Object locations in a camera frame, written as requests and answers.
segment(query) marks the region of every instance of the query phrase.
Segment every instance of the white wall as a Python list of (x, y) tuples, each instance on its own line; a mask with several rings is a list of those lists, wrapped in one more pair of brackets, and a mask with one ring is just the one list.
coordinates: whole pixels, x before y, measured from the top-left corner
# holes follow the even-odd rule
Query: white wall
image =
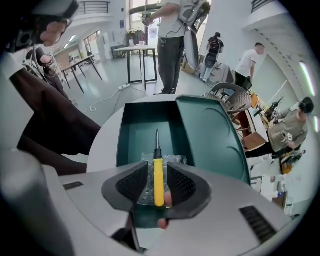
[[(219, 55), (219, 61), (234, 70), (242, 54), (255, 47), (259, 42), (259, 35), (255, 32), (243, 31), (243, 25), (251, 14), (252, 0), (214, 0), (206, 25), (200, 53), (204, 54), (208, 39), (221, 33), (224, 51)], [(263, 57), (256, 65), (259, 69)]]
[[(126, 35), (127, 24), (127, 1), (126, 0), (111, 0), (109, 4), (109, 13), (113, 15), (110, 26), (101, 28), (101, 33), (114, 32), (115, 42), (122, 45)], [(124, 28), (120, 28), (120, 21), (124, 20)]]
[(284, 110), (298, 102), (298, 98), (289, 82), (282, 87), (286, 80), (287, 77), (279, 66), (269, 55), (266, 55), (260, 69), (254, 75), (253, 87), (251, 89), (266, 104), (272, 98), (271, 104), (283, 96), (284, 98), (279, 105), (279, 109)]

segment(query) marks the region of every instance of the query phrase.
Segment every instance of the poster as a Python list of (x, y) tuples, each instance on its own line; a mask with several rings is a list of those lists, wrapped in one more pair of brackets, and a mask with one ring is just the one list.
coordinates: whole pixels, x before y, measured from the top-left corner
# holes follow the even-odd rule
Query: poster
[(149, 34), (151, 39), (156, 39), (158, 33), (158, 28), (149, 28)]

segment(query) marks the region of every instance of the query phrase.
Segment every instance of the chair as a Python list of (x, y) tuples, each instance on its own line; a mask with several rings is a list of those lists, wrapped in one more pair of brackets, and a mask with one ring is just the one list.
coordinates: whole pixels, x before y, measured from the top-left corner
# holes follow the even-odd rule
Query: chair
[(226, 110), (228, 114), (236, 114), (248, 110), (252, 105), (252, 100), (250, 95), (242, 89), (240, 86), (221, 82), (216, 84), (209, 93), (206, 93), (204, 96), (207, 98), (218, 98), (217, 93), (219, 90), (233, 90), (234, 93), (225, 101), (226, 104), (231, 104), (231, 109)]

